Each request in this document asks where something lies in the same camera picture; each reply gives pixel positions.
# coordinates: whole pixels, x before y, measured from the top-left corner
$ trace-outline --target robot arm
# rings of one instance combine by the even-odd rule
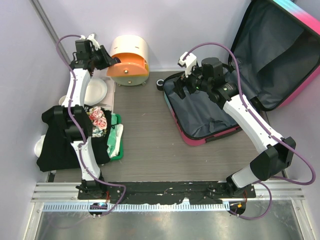
[[[120,63],[118,58],[112,58],[103,45],[95,40],[95,35],[91,34],[88,38],[81,36],[80,40],[75,41],[76,52],[73,53],[73,61],[70,64],[75,78],[76,85],[74,87],[74,77],[70,73],[70,83],[66,98],[62,106],[57,106],[54,109],[54,118],[62,131],[62,134],[70,141],[77,158],[80,163],[82,172],[81,186],[78,187],[80,192],[101,192],[104,186],[96,182],[92,176],[88,174],[86,169],[80,162],[79,144],[81,147],[81,156],[85,166],[90,170],[91,174],[99,180],[103,181],[101,170],[97,165],[95,155],[92,148],[92,122],[84,110],[86,89],[93,75],[94,69],[102,70],[116,63]],[[70,104],[71,113],[79,123],[86,137],[86,143],[77,128],[71,121],[68,114]]]
[[[206,92],[212,102],[216,103],[239,124],[259,153],[248,166],[227,177],[229,194],[239,193],[245,186],[257,181],[266,181],[289,167],[293,153],[272,139],[264,128],[258,124],[257,119],[271,132],[272,136],[281,139],[290,147],[296,147],[295,141],[291,137],[284,139],[281,134],[272,129],[244,95],[243,98],[247,107],[243,105],[237,86],[225,81],[222,63],[219,59],[215,57],[206,58],[202,60],[201,67],[199,67],[197,58],[192,53],[183,60],[186,54],[185,52],[178,62],[178,65],[186,67],[186,70],[181,78],[174,82],[174,92],[181,99],[186,96],[184,87],[188,89],[190,94],[193,94],[196,90]]]

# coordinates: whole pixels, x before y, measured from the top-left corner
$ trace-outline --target black mounting plate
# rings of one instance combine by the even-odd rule
[[[121,204],[180,204],[188,198],[190,204],[220,204],[221,199],[243,199],[244,194],[228,195],[226,183],[220,181],[157,181],[112,182],[126,186]],[[116,203],[123,192],[122,187],[108,187],[111,203]],[[245,188],[247,198],[255,198],[255,188]]]

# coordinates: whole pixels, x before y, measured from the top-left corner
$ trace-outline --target suitcase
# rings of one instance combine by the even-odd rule
[[[320,22],[290,0],[252,0],[231,51],[247,99],[258,112],[271,111],[290,103],[320,73]],[[185,88],[186,97],[180,99],[173,87],[182,73],[165,79],[163,91],[188,145],[198,146],[241,130],[205,92],[190,95]],[[237,84],[231,56],[224,76]]]

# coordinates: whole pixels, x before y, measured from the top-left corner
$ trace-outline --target black roll of tape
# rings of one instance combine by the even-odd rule
[[[156,89],[158,89],[159,91],[163,91],[164,90],[164,80],[163,79],[159,79],[158,81],[156,81]]]

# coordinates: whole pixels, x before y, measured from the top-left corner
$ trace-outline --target wood grain surface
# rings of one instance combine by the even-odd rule
[[[106,181],[207,181],[225,180],[245,167],[258,153],[241,131],[201,146],[181,138],[156,88],[158,79],[174,72],[151,72],[145,86],[117,86],[114,113],[120,114],[124,156],[100,166]],[[80,169],[58,170],[55,182],[80,182]]]

